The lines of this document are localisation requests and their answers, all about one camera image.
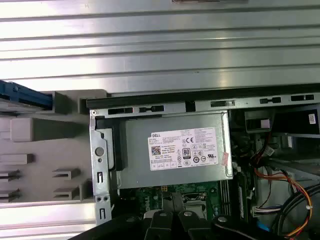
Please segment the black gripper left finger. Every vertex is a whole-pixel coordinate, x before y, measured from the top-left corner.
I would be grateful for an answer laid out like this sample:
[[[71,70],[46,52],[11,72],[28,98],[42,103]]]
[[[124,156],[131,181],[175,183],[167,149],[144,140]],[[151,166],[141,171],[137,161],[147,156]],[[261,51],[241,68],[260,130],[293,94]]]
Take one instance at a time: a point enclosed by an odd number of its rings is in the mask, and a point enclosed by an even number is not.
[[[167,240],[171,238],[174,208],[173,194],[162,194],[162,210],[151,217],[134,214],[118,216],[72,237],[73,240]]]

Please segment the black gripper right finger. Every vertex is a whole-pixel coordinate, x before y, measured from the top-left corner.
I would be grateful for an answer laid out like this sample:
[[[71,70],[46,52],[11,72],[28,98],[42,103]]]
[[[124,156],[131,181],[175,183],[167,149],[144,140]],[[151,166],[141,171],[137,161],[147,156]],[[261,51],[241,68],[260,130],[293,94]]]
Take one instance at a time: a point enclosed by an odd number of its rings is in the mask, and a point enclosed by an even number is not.
[[[220,214],[211,220],[187,210],[181,193],[173,193],[173,209],[186,240],[264,240],[265,231],[246,222]]]

